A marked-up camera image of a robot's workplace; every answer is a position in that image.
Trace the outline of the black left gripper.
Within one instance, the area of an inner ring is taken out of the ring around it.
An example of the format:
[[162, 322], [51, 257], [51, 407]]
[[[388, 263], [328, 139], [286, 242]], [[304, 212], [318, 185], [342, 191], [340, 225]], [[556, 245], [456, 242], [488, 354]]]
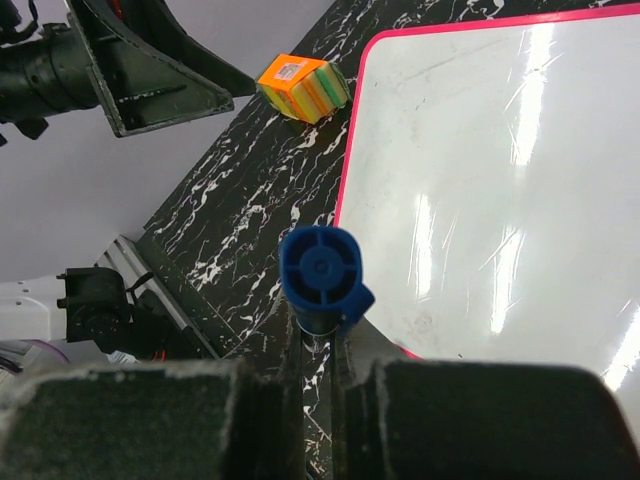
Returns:
[[70, 1], [66, 23], [24, 26], [1, 3], [1, 123], [38, 139], [47, 119], [100, 103], [128, 137], [233, 109], [252, 77], [200, 45], [164, 1]]

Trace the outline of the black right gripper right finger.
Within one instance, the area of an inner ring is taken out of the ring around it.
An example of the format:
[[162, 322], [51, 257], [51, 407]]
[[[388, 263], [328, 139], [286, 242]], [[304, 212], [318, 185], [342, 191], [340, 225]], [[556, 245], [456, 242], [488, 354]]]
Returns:
[[635, 479], [639, 452], [592, 373], [413, 360], [367, 322], [331, 343], [338, 479]]

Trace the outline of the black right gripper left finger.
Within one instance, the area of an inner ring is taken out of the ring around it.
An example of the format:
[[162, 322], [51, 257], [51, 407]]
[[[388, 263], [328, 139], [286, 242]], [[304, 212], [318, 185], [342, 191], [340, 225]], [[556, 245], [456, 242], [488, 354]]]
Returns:
[[301, 479], [301, 338], [264, 368], [246, 355], [38, 368], [1, 395], [5, 479]]

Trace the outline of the white marker blue cap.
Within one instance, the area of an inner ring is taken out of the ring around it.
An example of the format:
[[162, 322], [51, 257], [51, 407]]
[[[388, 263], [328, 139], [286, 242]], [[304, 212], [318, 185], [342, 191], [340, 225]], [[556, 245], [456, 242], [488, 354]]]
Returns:
[[334, 335], [346, 335], [374, 305], [363, 281], [360, 247], [346, 230], [296, 227], [282, 240], [279, 275], [305, 347], [320, 351]]

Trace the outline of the pink framed whiteboard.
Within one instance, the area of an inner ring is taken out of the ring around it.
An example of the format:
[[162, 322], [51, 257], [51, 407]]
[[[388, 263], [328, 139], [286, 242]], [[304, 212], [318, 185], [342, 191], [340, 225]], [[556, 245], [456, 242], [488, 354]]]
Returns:
[[570, 365], [639, 404], [639, 6], [387, 30], [336, 220], [416, 359]]

